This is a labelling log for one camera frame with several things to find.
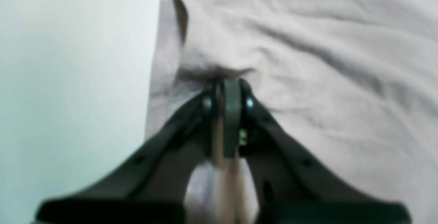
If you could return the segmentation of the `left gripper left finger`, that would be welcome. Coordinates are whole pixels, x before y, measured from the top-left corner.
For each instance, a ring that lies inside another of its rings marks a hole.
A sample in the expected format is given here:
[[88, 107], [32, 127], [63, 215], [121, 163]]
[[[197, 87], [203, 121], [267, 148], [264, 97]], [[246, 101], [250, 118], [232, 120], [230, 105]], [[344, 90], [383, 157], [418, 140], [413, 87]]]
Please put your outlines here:
[[184, 224], [190, 177], [210, 159], [217, 82], [183, 104], [107, 176], [75, 194], [45, 200], [36, 224]]

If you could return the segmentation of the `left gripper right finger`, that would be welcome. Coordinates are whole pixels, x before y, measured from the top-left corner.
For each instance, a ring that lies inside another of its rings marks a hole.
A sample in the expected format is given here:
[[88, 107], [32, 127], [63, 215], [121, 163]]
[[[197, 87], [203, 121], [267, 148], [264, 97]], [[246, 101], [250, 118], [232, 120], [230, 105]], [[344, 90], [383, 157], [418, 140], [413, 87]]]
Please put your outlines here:
[[330, 171], [289, 136], [245, 80], [225, 80], [224, 155], [245, 159], [257, 224], [410, 224], [403, 204], [378, 200]]

